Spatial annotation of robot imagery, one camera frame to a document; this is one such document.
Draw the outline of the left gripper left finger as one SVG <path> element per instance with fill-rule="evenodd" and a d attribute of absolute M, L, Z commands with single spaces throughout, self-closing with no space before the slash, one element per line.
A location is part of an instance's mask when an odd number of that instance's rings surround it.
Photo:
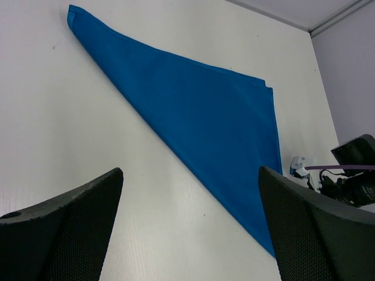
<path fill-rule="evenodd" d="M 1 280 L 99 280 L 123 172 L 1 216 Z"/>

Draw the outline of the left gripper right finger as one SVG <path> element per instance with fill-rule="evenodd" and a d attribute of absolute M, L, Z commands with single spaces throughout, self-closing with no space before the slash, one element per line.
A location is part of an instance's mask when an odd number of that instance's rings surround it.
<path fill-rule="evenodd" d="M 258 185 L 282 280 L 374 280 L 374 213 L 265 166 Z"/>

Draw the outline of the blue cloth napkin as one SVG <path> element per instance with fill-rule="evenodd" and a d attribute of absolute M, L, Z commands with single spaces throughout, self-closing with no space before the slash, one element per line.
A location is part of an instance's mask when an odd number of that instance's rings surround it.
<path fill-rule="evenodd" d="M 70 5 L 75 37 L 136 112 L 269 253 L 258 171 L 282 172 L 272 88 L 156 49 Z"/>

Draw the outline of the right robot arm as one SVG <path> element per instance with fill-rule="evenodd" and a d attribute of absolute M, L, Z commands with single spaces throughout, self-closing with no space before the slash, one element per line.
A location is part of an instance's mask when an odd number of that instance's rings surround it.
<path fill-rule="evenodd" d="M 324 196 L 354 207 L 374 203 L 374 137 L 364 134 L 331 150 L 343 173 L 333 181 L 324 176 L 325 168 L 319 172 Z"/>

